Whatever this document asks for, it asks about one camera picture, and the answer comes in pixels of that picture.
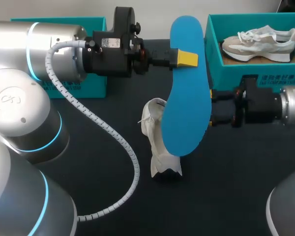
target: white cable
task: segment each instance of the white cable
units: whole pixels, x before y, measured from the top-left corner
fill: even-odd
[[[77,41],[66,41],[66,42],[61,42],[55,44],[51,49],[48,50],[45,58],[45,66],[49,75],[49,78],[53,82],[53,84],[56,86],[58,91],[69,101],[73,106],[75,106],[80,112],[82,112],[85,116],[90,118],[92,121],[94,121],[97,125],[102,127],[107,133],[109,133],[111,136],[113,136],[122,146],[123,148],[127,151],[128,155],[130,156],[132,160],[132,164],[134,167],[134,177],[132,184],[127,191],[127,193],[115,204],[109,206],[106,209],[103,209],[99,212],[96,212],[91,215],[83,215],[79,216],[79,221],[88,221],[88,220],[93,220],[98,217],[101,217],[103,215],[106,215],[113,210],[116,210],[119,206],[124,204],[125,201],[127,201],[130,196],[133,194],[134,190],[136,189],[139,181],[139,176],[140,176],[140,167],[139,167],[139,162],[137,159],[136,154],[132,150],[131,146],[129,143],[117,132],[115,131],[112,127],[110,127],[106,122],[101,120],[98,116],[96,116],[93,112],[91,112],[88,108],[83,106],[82,103],[80,103],[76,98],[72,96],[68,92],[68,90],[62,85],[62,83],[59,81],[57,76],[54,73],[53,67],[52,67],[52,58],[54,53],[61,49],[61,48],[66,48],[66,47],[73,47],[73,48],[85,48],[85,41],[82,40],[77,40]]]

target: black table surface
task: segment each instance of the black table surface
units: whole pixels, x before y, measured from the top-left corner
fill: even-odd
[[[168,40],[146,44],[150,49],[169,47]],[[197,149],[181,159],[183,178],[155,181],[150,176],[150,144],[137,122],[146,102],[167,99],[171,86],[168,69],[151,67],[144,76],[108,78],[105,99],[81,99],[129,142],[141,174],[124,205],[78,223],[76,235],[269,236],[266,201],[271,190],[295,171],[295,127],[209,127]],[[37,167],[72,196],[79,215],[100,211],[130,187],[132,162],[112,137],[65,99],[53,103],[70,132],[70,145],[60,158]],[[227,112],[230,105],[218,109]]]

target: shoe insole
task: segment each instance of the shoe insole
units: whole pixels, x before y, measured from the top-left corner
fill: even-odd
[[[198,67],[173,69],[173,87],[161,122],[168,152],[184,156],[202,140],[211,116],[203,32],[199,21],[181,16],[172,24],[171,48],[198,54]]]

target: sneaker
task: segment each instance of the sneaker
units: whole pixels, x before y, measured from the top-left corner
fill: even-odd
[[[166,170],[172,170],[182,176],[180,157],[171,155],[165,148],[162,132],[161,120],[166,101],[161,98],[154,98],[143,108],[141,123],[142,133],[148,137],[151,143],[151,176],[156,173],[163,173]]]
[[[295,49],[295,29],[277,31],[270,26],[238,32],[226,38],[222,50],[239,61],[261,56],[273,61],[290,62]]]

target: teal cardboard box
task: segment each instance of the teal cardboard box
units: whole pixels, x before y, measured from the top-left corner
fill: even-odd
[[[279,91],[295,85],[295,63],[225,65],[218,43],[237,32],[269,25],[275,30],[295,28],[295,13],[217,14],[209,15],[206,26],[205,49],[213,89],[226,91],[237,87],[242,78],[254,77],[259,87]]]
[[[27,21],[80,25],[85,28],[88,35],[94,31],[106,30],[105,17],[56,17],[56,18],[17,18],[11,21]],[[66,89],[76,98],[103,98],[106,96],[107,77],[88,74],[81,83],[63,82]],[[50,98],[63,98],[51,82],[43,82],[43,88]]]

